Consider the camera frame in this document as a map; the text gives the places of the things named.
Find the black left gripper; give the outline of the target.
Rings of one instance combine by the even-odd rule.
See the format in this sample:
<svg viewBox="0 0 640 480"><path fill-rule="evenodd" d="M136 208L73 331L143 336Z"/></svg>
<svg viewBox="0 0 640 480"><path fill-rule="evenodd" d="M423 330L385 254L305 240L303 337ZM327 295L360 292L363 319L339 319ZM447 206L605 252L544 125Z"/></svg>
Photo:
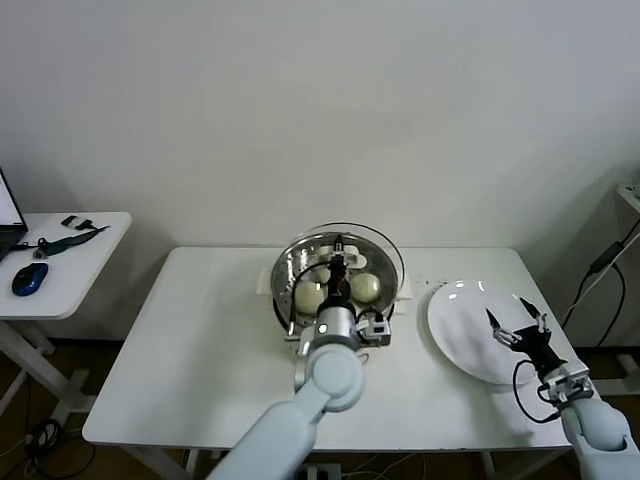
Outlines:
<svg viewBox="0 0 640 480"><path fill-rule="evenodd" d="M334 253L329 262L329 280L327 282L327 295L329 298L338 298L348 301L351 296L351 287L347 280L347 256L343 254L344 243L336 241L333 244L332 252Z"/></svg>

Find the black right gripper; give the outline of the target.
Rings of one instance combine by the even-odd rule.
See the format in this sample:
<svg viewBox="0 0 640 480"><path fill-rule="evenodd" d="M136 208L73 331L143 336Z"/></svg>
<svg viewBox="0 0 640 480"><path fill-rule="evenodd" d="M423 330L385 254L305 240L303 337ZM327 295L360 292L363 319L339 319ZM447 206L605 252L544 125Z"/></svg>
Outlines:
<svg viewBox="0 0 640 480"><path fill-rule="evenodd" d="M523 297L519 298L527 313L536 322L536 326L517 330L515 333L501 326L493 312L489 309L486 314L492 329L493 338L504 346L517 353L525 354L532 362L538 375L548 375L564 364L549 341L551 332L547 326L547 314L541 313L538 308Z"/></svg>

